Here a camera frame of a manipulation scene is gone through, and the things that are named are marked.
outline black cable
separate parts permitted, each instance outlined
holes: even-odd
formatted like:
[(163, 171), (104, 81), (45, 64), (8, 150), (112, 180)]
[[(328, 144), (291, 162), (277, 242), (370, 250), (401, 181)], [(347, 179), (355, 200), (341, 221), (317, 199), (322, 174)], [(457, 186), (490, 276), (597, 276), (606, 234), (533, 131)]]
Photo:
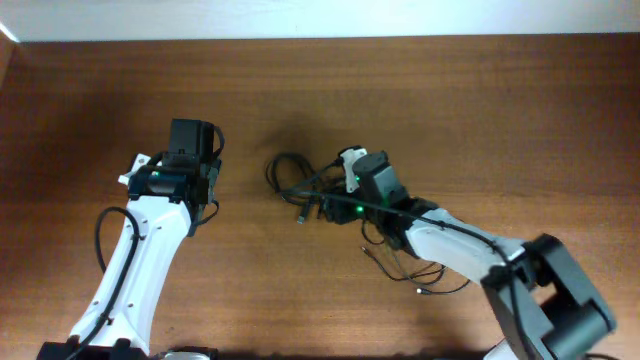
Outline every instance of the black cable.
[(207, 216), (206, 218), (200, 221), (196, 221), (195, 223), (192, 224), (192, 226), (198, 227), (200, 225), (204, 225), (207, 222), (209, 222), (209, 220), (213, 219), (214, 216), (218, 215), (218, 210), (220, 210), (220, 203), (217, 200), (213, 200), (211, 203), (216, 206), (216, 211), (214, 211), (211, 215)]
[(300, 169), (300, 172), (304, 178), (303, 181), (289, 188), (290, 190), (302, 188), (305, 186), (311, 186), (312, 190), (331, 192), (339, 187), (340, 183), (344, 181), (344, 177), (329, 179), (327, 182), (325, 182), (325, 180), (322, 179), (322, 175), (324, 175), (324, 173), (326, 173), (330, 168), (342, 165), (342, 158), (336, 159), (329, 165), (320, 169), (320, 171), (316, 172), (311, 166), (311, 163), (309, 163), (309, 161), (304, 156), (298, 153), (280, 153), (276, 155), (265, 168), (265, 179), (267, 180), (267, 183), (269, 183), (273, 191), (276, 194), (280, 194), (284, 201), (302, 207), (300, 213), (300, 217), (302, 218), (302, 220), (306, 219), (309, 211), (315, 204), (320, 205), (320, 215), (323, 203), (321, 202), (321, 199), (319, 197), (303, 196), (293, 193), (285, 194), (282, 192), (282, 187), (280, 185), (280, 181), (278, 180), (278, 165), (281, 164), (283, 160), (293, 162), (298, 167), (298, 169)]
[(78, 348), (71, 353), (65, 360), (73, 360), (78, 354), (80, 354), (84, 349), (89, 345), (89, 343), (98, 335), (104, 324), (109, 319), (109, 313), (113, 309), (113, 306), (118, 299), (118, 295), (120, 294), (120, 290), (122, 289), (122, 285), (124, 284), (124, 280), (127, 276), (127, 272), (129, 272), (129, 267), (131, 266), (131, 262), (133, 262), (133, 256), (136, 253), (136, 248), (138, 247), (138, 241), (140, 241), (140, 228), (138, 226), (138, 222), (136, 218), (126, 209), (121, 207), (108, 207), (104, 209), (100, 215), (98, 216), (98, 220), (96, 221), (96, 234), (100, 233), (100, 226), (102, 225), (102, 221), (110, 212), (118, 212), (126, 216), (131, 225), (133, 226), (133, 235), (131, 236), (131, 249), (129, 249), (129, 254), (127, 255), (126, 260), (124, 261), (124, 265), (122, 266), (122, 270), (120, 271), (120, 276), (116, 282), (115, 287), (113, 288), (113, 292), (111, 293), (111, 297), (109, 298), (109, 302), (104, 308), (104, 311), (98, 316), (98, 320), (96, 325), (93, 327), (93, 330), (84, 338), (84, 340), (80, 343)]
[(584, 359), (585, 359), (585, 360), (588, 360), (588, 359), (618, 360), (618, 358), (613, 357), (613, 356), (611, 356), (611, 355), (595, 354), (595, 353), (585, 354), (585, 355), (584, 355)]
[(511, 281), (509, 282), (509, 293), (510, 293), (510, 297), (511, 297), (511, 306), (513, 309), (513, 317), (515, 320), (515, 324), (516, 324), (516, 331), (518, 333), (518, 336), (520, 337), (520, 340), (522, 342), (522, 345), (524, 347), (525, 352), (527, 353), (527, 357), (533, 359), (535, 358), (532, 350), (529, 347), (529, 344), (527, 343), (526, 340), (526, 335), (524, 332), (524, 327), (522, 325), (522, 317), (520, 314), (520, 308), (518, 306), (518, 302), (517, 302), (517, 296), (516, 296), (516, 287), (515, 287), (515, 271), (513, 269), (513, 264), (511, 263), (511, 261), (509, 260), (509, 257), (507, 256), (507, 254), (505, 254), (505, 252), (499, 247), (497, 246), (493, 241), (487, 239), (485, 236), (478, 234), (474, 231), (471, 231), (469, 229), (454, 225), (454, 224), (449, 224), (446, 223), (444, 221), (436, 221), (436, 220), (432, 220), (432, 219), (428, 219), (422, 216), (416, 216), (411, 214), (410, 212), (407, 211), (402, 211), (402, 210), (398, 210), (398, 209), (394, 209), (394, 208), (390, 208), (387, 206), (382, 206), (382, 205), (378, 205), (378, 204), (373, 204), (373, 203), (369, 203), (366, 201), (361, 201), (358, 199), (354, 199), (354, 198), (350, 198), (347, 196), (342, 196), (342, 195), (337, 195), (337, 194), (328, 194), (328, 193), (323, 193), (323, 192), (319, 192), (319, 191), (314, 191), (314, 190), (295, 190), (292, 188), (292, 190), (290, 189), (286, 189), (283, 190), (282, 193), (286, 194), (286, 193), (294, 193), (297, 195), (307, 195), (307, 196), (317, 196), (320, 198), (328, 198), (328, 199), (333, 199), (333, 200), (337, 200), (337, 201), (343, 201), (346, 203), (351, 203), (351, 204), (355, 204), (355, 205), (359, 205), (359, 206), (363, 206), (363, 207), (367, 207), (373, 210), (379, 210), (379, 211), (384, 211), (387, 213), (391, 213), (391, 214), (396, 214), (399, 216), (404, 216), (407, 217), (409, 219), (412, 220), (419, 220), (419, 221), (423, 221), (427, 224), (432, 224), (432, 225), (437, 225), (439, 227), (442, 228), (448, 228), (451, 230), (455, 230), (458, 232), (461, 232), (463, 234), (469, 235), (471, 237), (474, 237), (480, 241), (482, 241), (483, 243), (485, 243), (487, 246), (489, 246), (489, 248), (491, 248), (492, 251), (494, 251), (496, 254), (498, 254), (498, 256), (500, 256), (500, 258), (502, 259), (502, 261), (504, 262), (504, 266), (507, 269), (507, 271), (512, 275), (511, 276)]
[(435, 275), (435, 274), (443, 273), (443, 272), (445, 271), (445, 269), (446, 269), (446, 267), (445, 267), (445, 266), (440, 265), (440, 269), (438, 269), (438, 270), (434, 270), (434, 271), (430, 271), (430, 272), (426, 272), (426, 273), (425, 273), (424, 271), (426, 271), (427, 269), (429, 269), (429, 268), (433, 267), (433, 266), (436, 264), (436, 263), (431, 263), (431, 264), (427, 265), (426, 267), (424, 267), (424, 268), (422, 268), (422, 269), (419, 269), (419, 270), (417, 270), (417, 271), (414, 271), (414, 272), (413, 272), (413, 273), (411, 273), (408, 277), (401, 277), (401, 278), (398, 278), (398, 277), (395, 277), (395, 276), (391, 275), (391, 273), (389, 273), (389, 271), (384, 267), (384, 265), (382, 265), (382, 263), (380, 262), (380, 260), (378, 260), (378, 258), (376, 258), (376, 257), (371, 253), (371, 251), (369, 251), (369, 249), (367, 249), (366, 247), (362, 247), (361, 249), (362, 249), (362, 251), (364, 252), (364, 254), (365, 254), (365, 255), (367, 255), (371, 260), (373, 260), (373, 262), (375, 262), (375, 263), (376, 263), (376, 265), (378, 265), (378, 268), (380, 268), (380, 271), (382, 271), (382, 273), (383, 273), (387, 278), (389, 278), (389, 280), (392, 280), (392, 281), (408, 281), (408, 280), (409, 280), (409, 278), (411, 278), (411, 279), (417, 279), (417, 278), (424, 277), (424, 276), (429, 276), (429, 275)]
[(360, 228), (360, 232), (362, 232), (362, 237), (371, 245), (374, 246), (378, 246), (378, 245), (382, 245), (384, 244), (384, 239), (380, 240), (379, 242), (375, 242), (372, 241), (371, 239), (369, 239), (369, 236), (367, 236), (367, 231), (365, 229), (365, 225), (367, 224), (367, 220), (366, 219), (362, 219), (362, 227)]
[(102, 249), (100, 247), (100, 227), (96, 226), (93, 238), (96, 248), (96, 257), (98, 258), (98, 265), (100, 265), (100, 270), (102, 270), (102, 273), (104, 274), (104, 272), (107, 271), (107, 265), (104, 263), (104, 259), (102, 258)]
[(149, 158), (149, 161), (147, 161), (147, 165), (150, 166), (156, 166), (158, 165), (158, 163), (160, 162), (160, 160), (162, 160), (162, 157), (164, 156), (165, 152), (159, 152), (155, 155), (153, 155), (151, 158)]
[(395, 253), (391, 252), (391, 257), (393, 258), (393, 260), (395, 261), (396, 265), (398, 266), (398, 269), (400, 269), (400, 272), (402, 273), (402, 275), (407, 280), (411, 281), (413, 284), (418, 286), (418, 294), (422, 294), (422, 295), (449, 295), (449, 294), (456, 293), (456, 292), (466, 288), (471, 283), (471, 280), (467, 280), (464, 284), (460, 285), (459, 287), (457, 287), (457, 288), (455, 288), (453, 290), (447, 290), (447, 291), (433, 291), (433, 290), (425, 289), (424, 288), (425, 285), (433, 285), (437, 281), (436, 282), (429, 282), (429, 283), (421, 283), (421, 282), (413, 280), (407, 274), (406, 270), (404, 270), (404, 267), (402, 266), (402, 264), (400, 264), (400, 259), (398, 259), (398, 256), (396, 256)]
[(220, 129), (220, 127), (215, 126), (215, 125), (213, 126), (213, 132), (215, 132), (216, 135), (218, 135), (218, 141), (220, 142), (220, 145), (213, 152), (211, 157), (213, 159), (217, 159), (220, 156), (220, 154), (222, 153), (222, 150), (224, 149), (224, 135), (222, 134), (222, 129)]

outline wood grain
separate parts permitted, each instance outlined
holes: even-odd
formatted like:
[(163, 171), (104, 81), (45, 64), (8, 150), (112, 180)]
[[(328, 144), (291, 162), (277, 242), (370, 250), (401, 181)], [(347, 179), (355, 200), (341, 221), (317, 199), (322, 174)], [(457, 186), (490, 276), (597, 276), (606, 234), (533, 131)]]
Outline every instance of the wood grain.
[[(316, 166), (386, 150), (412, 194), (489, 231), (558, 236), (617, 314), (597, 350), (640, 338), (637, 34), (25, 44), (0, 95), (0, 353), (63, 341), (100, 281), (95, 217), (124, 205), (131, 157), (171, 118), (227, 138), (220, 214), (178, 251), (152, 351), (483, 351), (501, 339), (482, 291), (419, 297), (360, 251), (357, 225), (279, 201), (279, 151)], [(105, 224), (105, 253), (121, 219)], [(442, 285), (455, 286), (456, 275)]]
[(0, 32), (0, 90), (2, 89), (2, 83), (4, 81), (4, 75), (9, 67), (9, 61), (11, 60), (11, 54), (15, 44), (9, 40), (2, 32)]

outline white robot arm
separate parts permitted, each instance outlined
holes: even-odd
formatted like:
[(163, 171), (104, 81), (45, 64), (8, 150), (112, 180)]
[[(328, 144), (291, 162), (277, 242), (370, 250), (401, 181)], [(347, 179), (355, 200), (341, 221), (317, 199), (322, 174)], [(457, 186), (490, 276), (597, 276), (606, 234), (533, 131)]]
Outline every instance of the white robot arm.
[[(325, 194), (334, 202), (326, 208), (341, 214), (357, 213), (345, 206), (365, 208), (364, 218), (393, 249), (438, 262), (481, 285), (506, 336), (485, 359), (576, 359), (615, 329), (613, 313), (555, 237), (525, 242), (489, 234), (433, 202), (411, 198), (386, 153), (354, 147), (341, 157), (346, 183), (357, 185), (344, 195)], [(556, 294), (537, 304), (531, 291), (550, 284)]]
[[(219, 147), (213, 150), (215, 134)], [(102, 282), (66, 343), (45, 343), (38, 360), (143, 360), (149, 356), (151, 324), (171, 261), (185, 237), (218, 211), (214, 186), (224, 147), (216, 126), (175, 119), (167, 152), (138, 155), (119, 182), (127, 185), (126, 209), (106, 209), (96, 224), (96, 250), (104, 216), (126, 216)], [(203, 217), (207, 205), (215, 212)], [(215, 350), (174, 352), (167, 360), (208, 360)]]

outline white wall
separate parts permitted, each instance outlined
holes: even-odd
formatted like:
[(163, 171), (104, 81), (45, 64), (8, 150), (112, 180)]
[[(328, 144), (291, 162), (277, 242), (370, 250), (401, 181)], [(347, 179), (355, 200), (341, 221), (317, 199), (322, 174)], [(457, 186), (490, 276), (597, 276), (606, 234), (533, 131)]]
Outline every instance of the white wall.
[(0, 0), (20, 41), (640, 31), (640, 0)]
[(11, 61), (13, 47), (14, 44), (4, 35), (0, 34), (0, 90), (2, 89), (2, 82), (4, 81), (7, 67), (9, 67), (9, 61)]

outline white bracket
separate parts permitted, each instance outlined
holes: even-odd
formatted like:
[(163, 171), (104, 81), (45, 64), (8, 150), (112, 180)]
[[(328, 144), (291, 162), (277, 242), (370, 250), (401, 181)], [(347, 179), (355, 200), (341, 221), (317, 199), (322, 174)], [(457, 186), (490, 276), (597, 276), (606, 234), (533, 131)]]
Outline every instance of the white bracket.
[(348, 193), (352, 193), (360, 187), (356, 179), (356, 175), (353, 173), (353, 164), (356, 162), (356, 160), (360, 159), (365, 155), (367, 155), (367, 149), (365, 148), (360, 148), (356, 150), (347, 149), (343, 151), (342, 154), (340, 154), (340, 157), (344, 159), (344, 164), (342, 164), (342, 166), (344, 167), (344, 174), (346, 176)]
[(131, 179), (131, 176), (133, 176), (133, 174), (135, 174), (138, 171), (138, 169), (140, 169), (140, 167), (142, 167), (143, 165), (146, 165), (149, 162), (149, 159), (151, 159), (151, 157), (145, 154), (138, 154), (135, 160), (133, 160), (133, 165), (131, 166), (131, 170), (129, 170), (129, 172), (126, 174), (122, 174), (118, 176), (118, 182), (122, 185), (129, 186), (129, 179)]

